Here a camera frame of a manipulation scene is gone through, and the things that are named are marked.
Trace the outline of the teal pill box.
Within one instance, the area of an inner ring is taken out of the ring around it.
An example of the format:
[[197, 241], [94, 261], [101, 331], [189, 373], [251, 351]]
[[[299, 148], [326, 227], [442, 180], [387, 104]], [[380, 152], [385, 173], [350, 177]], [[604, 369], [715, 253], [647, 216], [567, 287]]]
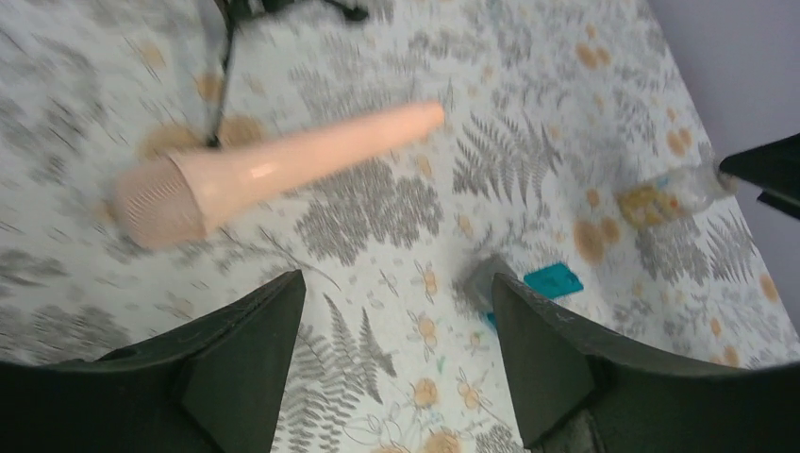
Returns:
[[[496, 274], [518, 276], [502, 256], [491, 255], [467, 275], [464, 284], [466, 297], [492, 329], [496, 329], [492, 302], [492, 280]], [[556, 262], [525, 274], [522, 282], [534, 292], [551, 300], [584, 290], [577, 275], [563, 262]]]

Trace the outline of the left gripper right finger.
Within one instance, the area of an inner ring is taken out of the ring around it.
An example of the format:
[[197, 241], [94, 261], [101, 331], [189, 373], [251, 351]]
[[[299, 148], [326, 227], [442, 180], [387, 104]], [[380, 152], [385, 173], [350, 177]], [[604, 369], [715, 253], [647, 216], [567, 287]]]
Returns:
[[795, 452], [799, 367], [747, 370], [616, 333], [498, 274], [493, 313], [520, 436], [557, 451], [587, 416], [602, 452]]

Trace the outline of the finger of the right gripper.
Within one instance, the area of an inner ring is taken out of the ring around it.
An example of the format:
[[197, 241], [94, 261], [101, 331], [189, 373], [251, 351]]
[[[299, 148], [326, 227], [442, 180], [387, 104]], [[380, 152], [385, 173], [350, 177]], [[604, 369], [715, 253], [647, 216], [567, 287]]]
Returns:
[[759, 202], [799, 220], [799, 134], [725, 157], [719, 168], [760, 188]]

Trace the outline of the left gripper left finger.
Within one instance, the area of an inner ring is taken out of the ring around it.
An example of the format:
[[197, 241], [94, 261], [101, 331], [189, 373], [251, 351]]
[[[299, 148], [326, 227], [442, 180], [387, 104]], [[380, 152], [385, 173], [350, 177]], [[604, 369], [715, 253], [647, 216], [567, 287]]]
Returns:
[[95, 361], [1, 366], [5, 452], [267, 452], [304, 308], [300, 271]]

